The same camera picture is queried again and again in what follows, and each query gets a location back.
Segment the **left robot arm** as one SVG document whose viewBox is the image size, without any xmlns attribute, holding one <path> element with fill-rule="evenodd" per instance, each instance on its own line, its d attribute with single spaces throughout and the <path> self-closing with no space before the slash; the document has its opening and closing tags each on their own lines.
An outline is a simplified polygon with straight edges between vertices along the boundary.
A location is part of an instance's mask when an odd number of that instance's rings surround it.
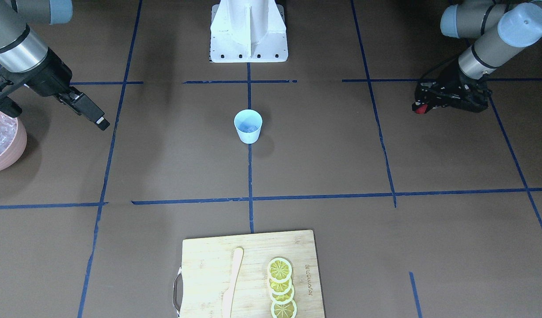
<svg viewBox="0 0 542 318">
<path fill-rule="evenodd" d="M 434 80 L 422 75 L 412 111 L 426 114 L 438 107 L 473 113 L 489 106 L 489 75 L 542 38 L 542 0 L 519 4 L 465 0 L 446 8 L 440 30 L 449 38 L 473 39 L 464 52 L 443 62 Z"/>
</svg>

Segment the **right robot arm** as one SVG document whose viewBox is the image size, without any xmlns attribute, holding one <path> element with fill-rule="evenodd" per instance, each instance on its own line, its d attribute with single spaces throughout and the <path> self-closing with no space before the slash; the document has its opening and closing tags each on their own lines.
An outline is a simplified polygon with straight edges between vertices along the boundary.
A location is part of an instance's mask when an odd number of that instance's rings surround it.
<svg viewBox="0 0 542 318">
<path fill-rule="evenodd" d="M 0 0 L 0 112 L 18 117 L 22 108 L 10 94 L 26 86 L 41 97 L 55 97 L 99 129 L 109 127 L 104 112 L 71 86 L 72 71 L 34 31 L 31 23 L 68 23 L 70 0 Z"/>
</svg>

